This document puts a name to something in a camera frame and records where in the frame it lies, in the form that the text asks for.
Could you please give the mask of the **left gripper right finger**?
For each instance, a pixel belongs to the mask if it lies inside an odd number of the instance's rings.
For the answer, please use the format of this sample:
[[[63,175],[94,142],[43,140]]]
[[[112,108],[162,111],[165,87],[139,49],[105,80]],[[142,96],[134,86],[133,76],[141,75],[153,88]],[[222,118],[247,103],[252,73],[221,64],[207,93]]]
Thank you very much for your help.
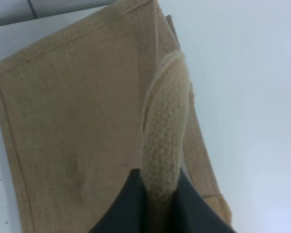
[[[210,208],[180,171],[173,196],[169,233],[233,233],[234,230]]]

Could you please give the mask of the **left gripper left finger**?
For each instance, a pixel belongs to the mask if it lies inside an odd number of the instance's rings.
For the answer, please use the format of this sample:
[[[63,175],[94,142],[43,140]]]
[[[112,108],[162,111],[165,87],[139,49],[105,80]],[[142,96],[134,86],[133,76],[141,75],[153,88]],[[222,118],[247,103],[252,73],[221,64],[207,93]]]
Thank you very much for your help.
[[[91,233],[149,233],[149,200],[140,169],[132,169],[120,193]]]

